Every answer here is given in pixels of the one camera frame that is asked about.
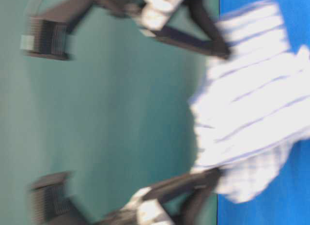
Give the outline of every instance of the crumpled cloth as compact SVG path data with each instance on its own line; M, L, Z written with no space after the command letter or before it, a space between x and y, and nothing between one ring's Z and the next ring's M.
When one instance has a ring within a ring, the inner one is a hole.
M215 192L240 203L262 192L294 143L310 137L310 52L290 51L273 0L224 15L217 26L233 55L208 59L189 100L199 147L191 171L220 167Z

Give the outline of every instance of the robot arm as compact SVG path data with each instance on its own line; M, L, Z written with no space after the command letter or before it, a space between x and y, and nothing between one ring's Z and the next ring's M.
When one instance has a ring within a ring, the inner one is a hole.
M48 225L90 225L72 199L64 194L68 173L47 175L32 185L34 221ZM187 225L195 224L206 199L221 176L219 169L186 173L138 190L120 210L95 225ZM179 213L169 214L164 204L190 193Z
M139 17L139 25L143 27L141 31L160 42L225 59L230 55L228 47L200 0L186 1L193 20L212 41L202 41L166 26L183 0L166 0L168 6L161 10L158 7L162 0L146 0L148 3L139 12L140 14L134 16L128 11L132 1L134 0L66 0L46 12L30 17L30 30L22 36L22 49L29 56L68 60L69 55L66 53L68 35L74 31L93 5L98 5L120 18Z

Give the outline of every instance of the green background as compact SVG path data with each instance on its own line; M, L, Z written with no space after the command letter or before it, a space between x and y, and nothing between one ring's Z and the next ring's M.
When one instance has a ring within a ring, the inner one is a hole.
M131 20L92 9L72 61L23 56L29 0L0 0L0 222L30 225L29 184L73 170L69 193L91 221L139 188L189 170L196 155L187 100L205 57L144 37ZM44 0L41 9L61 0ZM218 0L206 0L213 14ZM197 31L178 13L173 23ZM201 224L216 224L216 196Z

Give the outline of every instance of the blue surface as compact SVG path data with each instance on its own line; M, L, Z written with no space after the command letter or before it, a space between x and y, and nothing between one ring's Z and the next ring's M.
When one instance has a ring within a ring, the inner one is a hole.
M220 0L221 14L256 0ZM283 13L292 50L310 44L310 0L276 0ZM280 175L254 200L234 204L218 199L218 225L308 224L310 214L310 141L298 142Z

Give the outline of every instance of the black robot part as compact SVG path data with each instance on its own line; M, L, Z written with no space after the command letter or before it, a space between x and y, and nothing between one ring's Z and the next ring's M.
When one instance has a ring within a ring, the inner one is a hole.
M65 195L68 172L44 176L31 186L32 218L38 224L90 225Z
M23 43L27 45L23 49L30 56L68 60L68 35L72 34L94 5L107 9L113 16L125 18L130 17L127 8L136 1L139 0L65 0L39 15L30 17L30 29L28 34L23 36ZM211 41L202 41L168 26L159 31L151 30L154 38L203 55L228 59L230 50L204 9L202 0L184 0L182 4L188 7L190 18Z
M90 225L71 198L65 194L69 173L47 175L31 187L33 220L42 225ZM197 174L186 173L150 186L142 201L157 200L175 225L194 225L196 219L217 185L221 171L217 168ZM170 214L165 203L182 194L189 194L177 214ZM122 208L107 214L94 225L139 225L137 208Z

